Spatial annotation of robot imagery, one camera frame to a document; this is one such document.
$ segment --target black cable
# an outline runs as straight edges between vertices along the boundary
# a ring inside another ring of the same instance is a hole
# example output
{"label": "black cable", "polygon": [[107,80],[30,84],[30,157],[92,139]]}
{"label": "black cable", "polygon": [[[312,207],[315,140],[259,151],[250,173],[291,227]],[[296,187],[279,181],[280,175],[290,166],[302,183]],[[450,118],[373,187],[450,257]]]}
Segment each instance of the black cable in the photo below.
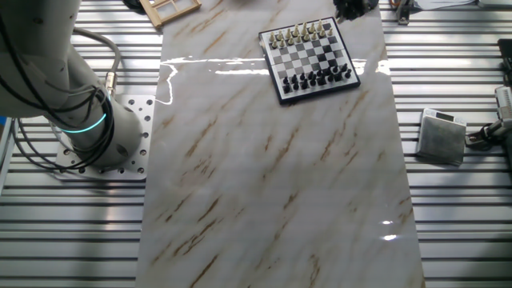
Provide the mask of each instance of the black cable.
{"label": "black cable", "polygon": [[41,167],[43,169],[46,169],[46,170],[80,170],[82,168],[88,167],[90,164],[96,162],[106,152],[106,149],[108,149],[108,147],[112,141],[112,138],[114,136],[114,118],[112,117],[112,115],[113,115],[112,105],[110,104],[109,101],[103,101],[103,100],[101,100],[101,101],[103,102],[104,113],[107,115],[106,124],[103,129],[102,137],[99,139],[99,142],[101,143],[101,149],[96,150],[95,152],[93,152],[87,158],[81,160],[80,162],[73,164],[72,166],[61,166],[55,162],[52,162],[51,160],[49,160],[48,158],[46,158],[45,156],[40,154],[35,149],[35,147],[32,145],[31,141],[28,139],[25,129],[23,128],[23,124],[19,119],[18,119],[18,124],[19,124],[20,131],[22,132],[23,138],[27,142],[27,145],[29,146],[29,148],[31,148],[32,151],[38,157],[40,157],[43,161],[45,161],[48,164],[51,164],[54,167],[44,166],[43,164],[36,162],[35,160],[32,159],[31,156],[29,156],[25,152],[22,145],[19,143],[19,139],[16,135],[16,131],[14,130],[15,120],[13,119],[12,126],[11,126],[11,133],[13,135],[16,147],[20,150],[22,155],[24,157],[26,157],[32,164],[34,164],[38,167]]}

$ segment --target cable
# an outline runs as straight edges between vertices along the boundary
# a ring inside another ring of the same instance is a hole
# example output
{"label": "cable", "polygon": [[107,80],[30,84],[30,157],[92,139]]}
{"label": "cable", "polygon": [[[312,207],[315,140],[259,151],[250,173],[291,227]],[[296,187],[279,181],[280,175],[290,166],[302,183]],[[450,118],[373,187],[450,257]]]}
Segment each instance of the cable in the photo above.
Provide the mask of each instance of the cable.
{"label": "cable", "polygon": [[119,67],[119,63],[121,62],[121,51],[119,51],[119,48],[117,45],[115,45],[115,43],[113,43],[110,39],[108,39],[105,36],[84,30],[82,28],[75,27],[73,29],[73,32],[75,32],[76,34],[79,34],[81,36],[88,37],[88,38],[94,39],[96,41],[100,41],[101,43],[104,43],[109,48],[111,48],[112,51],[115,53],[115,58],[114,58],[114,63],[112,64],[112,68],[110,68],[109,72],[115,73],[115,71],[117,71],[117,69]]}

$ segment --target metal base plate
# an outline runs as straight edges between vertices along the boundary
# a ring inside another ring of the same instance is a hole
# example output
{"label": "metal base plate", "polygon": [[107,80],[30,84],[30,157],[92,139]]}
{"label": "metal base plate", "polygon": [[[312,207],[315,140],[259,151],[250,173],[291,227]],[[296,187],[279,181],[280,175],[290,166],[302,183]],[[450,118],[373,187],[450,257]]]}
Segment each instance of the metal base plate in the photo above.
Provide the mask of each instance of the metal base plate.
{"label": "metal base plate", "polygon": [[[108,170],[100,170],[97,167],[87,167],[79,171],[68,171],[61,173],[55,171],[55,177],[60,180],[83,180],[99,179],[99,180],[144,180],[147,177],[147,168],[150,158],[151,133],[154,119],[155,96],[147,95],[116,95],[119,104],[124,105],[137,115],[142,125],[141,143],[134,153],[126,162],[118,166],[111,167]],[[62,134],[64,143],[69,144],[67,136]],[[63,145],[60,145],[57,152],[57,164],[69,166],[76,162],[80,162],[80,158],[75,153],[66,151]]]}

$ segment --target chess piece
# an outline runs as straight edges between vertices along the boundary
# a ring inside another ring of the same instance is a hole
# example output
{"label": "chess piece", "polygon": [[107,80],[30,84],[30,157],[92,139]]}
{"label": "chess piece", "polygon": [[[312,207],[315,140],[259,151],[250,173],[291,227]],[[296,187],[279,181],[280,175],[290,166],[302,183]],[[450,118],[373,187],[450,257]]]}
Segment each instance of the chess piece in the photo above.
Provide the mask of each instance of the chess piece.
{"label": "chess piece", "polygon": [[306,28],[306,23],[304,22],[304,24],[302,24],[301,35],[305,36],[306,34],[307,34],[307,28]]}
{"label": "chess piece", "polygon": [[326,84],[326,76],[322,75],[322,76],[318,79],[318,84],[319,84],[319,85],[325,85],[325,84]]}
{"label": "chess piece", "polygon": [[297,37],[298,36],[298,24],[295,25],[295,28],[294,28],[294,32],[292,32],[292,35],[294,37]]}
{"label": "chess piece", "polygon": [[334,80],[335,80],[336,82],[341,81],[341,80],[342,80],[342,73],[341,73],[341,72],[340,72],[340,73],[336,73],[336,74],[334,75]]}

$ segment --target chessboard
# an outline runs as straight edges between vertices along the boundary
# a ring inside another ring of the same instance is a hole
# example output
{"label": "chessboard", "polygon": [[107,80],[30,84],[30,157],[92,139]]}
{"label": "chessboard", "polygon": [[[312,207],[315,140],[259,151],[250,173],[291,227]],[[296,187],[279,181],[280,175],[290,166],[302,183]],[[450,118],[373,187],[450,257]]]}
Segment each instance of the chessboard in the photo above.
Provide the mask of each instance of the chessboard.
{"label": "chessboard", "polygon": [[259,38],[281,104],[361,85],[334,18],[268,30]]}

